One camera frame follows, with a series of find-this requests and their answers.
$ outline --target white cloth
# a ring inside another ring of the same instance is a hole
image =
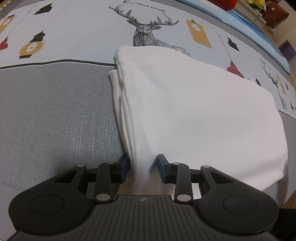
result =
[[[267,90],[166,47],[121,46],[115,61],[109,76],[132,193],[145,194],[149,182],[158,188],[149,169],[160,153],[192,169],[210,165],[259,190],[284,176],[287,143]]]

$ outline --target yellow circular print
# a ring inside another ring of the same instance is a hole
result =
[[[43,41],[26,43],[19,52],[19,56],[33,55],[39,52],[43,47]]]

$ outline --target towel fold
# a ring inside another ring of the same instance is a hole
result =
[[[191,169],[213,166],[259,190],[284,176],[287,143],[267,90],[165,47],[121,46],[115,61],[109,76],[133,194],[163,192],[150,171],[160,153]]]

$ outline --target light blue fabric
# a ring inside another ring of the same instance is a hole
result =
[[[265,34],[256,25],[252,24],[250,21],[245,19],[243,16],[239,15],[234,10],[230,10],[230,11],[227,11],[227,12],[229,14],[231,14],[232,16],[234,16],[238,21],[240,21],[244,25],[251,28],[255,33],[257,33],[259,36],[261,36],[266,42],[268,42],[279,53],[279,50],[274,46],[274,44],[265,36]]]
[[[265,41],[260,35],[258,35],[250,27],[243,24],[241,21],[237,20],[234,16],[230,15],[228,12],[217,7],[216,5],[208,2],[207,0],[178,0],[189,6],[192,6],[200,11],[203,11],[212,17],[220,20],[221,22],[229,25],[230,27],[241,32],[261,48],[263,48],[283,69],[290,73],[290,66],[285,57],[281,56],[267,41]]]

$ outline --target silver screw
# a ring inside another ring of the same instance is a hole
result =
[[[177,199],[180,201],[180,202],[188,202],[191,200],[191,197],[187,194],[180,194],[177,196]]]
[[[96,199],[99,201],[108,201],[110,198],[110,195],[107,193],[100,193],[96,195]]]

